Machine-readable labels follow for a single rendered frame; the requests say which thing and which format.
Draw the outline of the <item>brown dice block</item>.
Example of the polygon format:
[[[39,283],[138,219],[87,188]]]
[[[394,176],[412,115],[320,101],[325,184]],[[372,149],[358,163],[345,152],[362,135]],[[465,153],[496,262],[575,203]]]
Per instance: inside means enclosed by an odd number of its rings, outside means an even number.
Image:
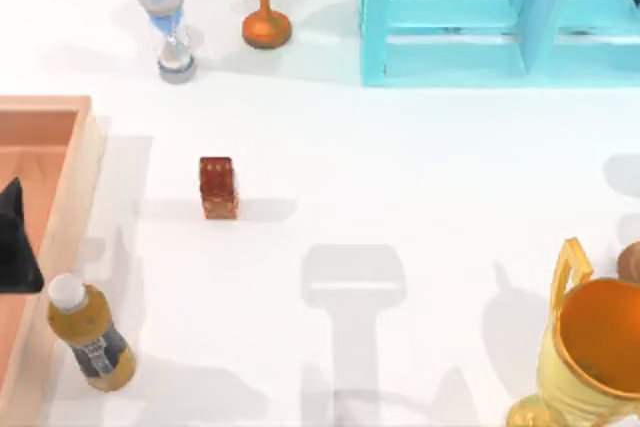
[[[199,188],[206,219],[236,219],[238,195],[230,157],[201,157]]]

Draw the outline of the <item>light blue rack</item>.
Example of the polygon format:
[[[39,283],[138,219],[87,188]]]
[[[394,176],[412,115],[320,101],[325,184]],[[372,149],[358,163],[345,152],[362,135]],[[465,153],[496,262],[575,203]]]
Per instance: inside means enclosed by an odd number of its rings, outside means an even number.
[[[640,0],[358,0],[366,85],[640,87]]]

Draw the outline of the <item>blue sand hourglass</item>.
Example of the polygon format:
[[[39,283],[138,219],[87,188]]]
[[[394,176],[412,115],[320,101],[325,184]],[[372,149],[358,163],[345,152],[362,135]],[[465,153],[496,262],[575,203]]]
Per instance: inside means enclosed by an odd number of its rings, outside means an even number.
[[[196,60],[188,31],[182,26],[185,0],[138,0],[154,32],[156,65],[161,79],[170,84],[188,82]]]

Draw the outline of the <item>shallow salmon-coloured box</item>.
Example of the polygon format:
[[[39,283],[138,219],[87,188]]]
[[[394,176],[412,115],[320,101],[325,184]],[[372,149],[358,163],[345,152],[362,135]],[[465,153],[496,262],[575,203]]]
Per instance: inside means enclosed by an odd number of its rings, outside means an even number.
[[[0,189],[23,186],[26,232],[46,280],[71,272],[104,136],[86,95],[0,95]],[[45,294],[0,295],[0,427],[36,427],[55,336]]]

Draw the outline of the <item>yellow bottle with white cap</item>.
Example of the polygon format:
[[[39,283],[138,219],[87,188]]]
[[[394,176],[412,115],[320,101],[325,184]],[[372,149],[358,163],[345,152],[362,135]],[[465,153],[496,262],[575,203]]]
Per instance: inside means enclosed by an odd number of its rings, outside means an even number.
[[[104,293],[73,274],[56,276],[47,293],[48,324],[70,347],[89,385],[103,392],[123,388],[135,374],[136,359]]]

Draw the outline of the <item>large gold trophy cup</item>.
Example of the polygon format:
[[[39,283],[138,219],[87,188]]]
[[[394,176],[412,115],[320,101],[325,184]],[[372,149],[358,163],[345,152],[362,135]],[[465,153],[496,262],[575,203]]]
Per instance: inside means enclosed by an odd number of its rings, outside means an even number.
[[[577,238],[564,241],[537,362],[537,392],[505,427],[607,427],[640,417],[640,284],[596,278]]]

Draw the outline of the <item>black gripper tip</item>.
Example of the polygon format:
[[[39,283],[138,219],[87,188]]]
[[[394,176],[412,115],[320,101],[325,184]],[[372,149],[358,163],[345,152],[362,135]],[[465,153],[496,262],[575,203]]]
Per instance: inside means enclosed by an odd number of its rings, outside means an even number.
[[[44,284],[26,233],[22,184],[15,177],[0,192],[0,294],[37,294]]]

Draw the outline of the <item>brown rounded object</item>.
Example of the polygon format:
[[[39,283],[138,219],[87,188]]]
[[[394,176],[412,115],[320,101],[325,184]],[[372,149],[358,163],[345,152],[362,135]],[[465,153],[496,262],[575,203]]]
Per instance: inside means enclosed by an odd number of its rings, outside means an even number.
[[[618,278],[640,284],[640,241],[625,247],[617,259]]]

